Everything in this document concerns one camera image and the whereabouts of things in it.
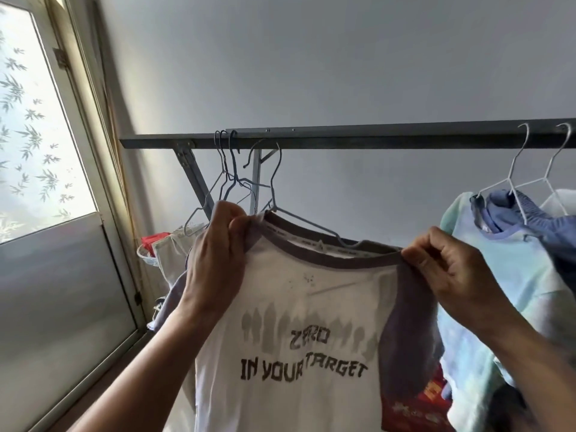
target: finger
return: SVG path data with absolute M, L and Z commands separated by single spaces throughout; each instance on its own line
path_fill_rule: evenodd
M 244 255 L 244 240 L 246 231 L 250 225 L 252 217 L 243 215 L 236 217 L 230 222 L 230 253 L 233 258 L 241 257 Z
M 406 247 L 402 250 L 402 257 L 424 276 L 434 292 L 447 284 L 447 273 L 422 247 Z
M 228 226 L 236 217 L 246 216 L 246 212 L 240 206 L 230 202 L 219 201 L 214 205 L 208 231 L 212 239 L 228 240 Z

